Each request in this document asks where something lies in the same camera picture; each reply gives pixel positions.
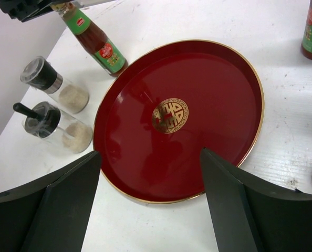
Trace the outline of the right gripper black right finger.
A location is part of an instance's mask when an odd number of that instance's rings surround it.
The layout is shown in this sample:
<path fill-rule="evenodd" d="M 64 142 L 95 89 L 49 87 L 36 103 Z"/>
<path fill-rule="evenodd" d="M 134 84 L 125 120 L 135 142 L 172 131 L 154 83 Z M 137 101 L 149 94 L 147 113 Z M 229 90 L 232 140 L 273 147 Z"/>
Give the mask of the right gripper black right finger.
<path fill-rule="evenodd" d="M 219 251 L 312 251 L 312 194 L 263 180 L 207 148 L 200 163 Z"/>

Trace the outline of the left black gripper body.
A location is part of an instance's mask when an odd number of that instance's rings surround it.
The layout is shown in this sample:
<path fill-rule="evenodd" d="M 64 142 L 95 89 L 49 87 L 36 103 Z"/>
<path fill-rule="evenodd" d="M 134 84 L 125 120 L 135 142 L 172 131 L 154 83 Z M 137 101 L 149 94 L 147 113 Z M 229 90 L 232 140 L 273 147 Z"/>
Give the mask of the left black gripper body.
<path fill-rule="evenodd" d="M 0 10 L 11 19 L 24 23 L 52 12 L 51 5 L 64 4 L 68 0 L 10 0 L 0 1 Z"/>

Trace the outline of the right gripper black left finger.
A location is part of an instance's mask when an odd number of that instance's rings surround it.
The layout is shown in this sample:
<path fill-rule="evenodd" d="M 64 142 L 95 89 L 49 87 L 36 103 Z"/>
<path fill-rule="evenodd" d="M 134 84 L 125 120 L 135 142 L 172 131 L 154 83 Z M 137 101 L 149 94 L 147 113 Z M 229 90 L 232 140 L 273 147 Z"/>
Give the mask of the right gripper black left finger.
<path fill-rule="evenodd" d="M 0 193 L 0 251 L 81 251 L 102 157 L 92 151 Z"/>

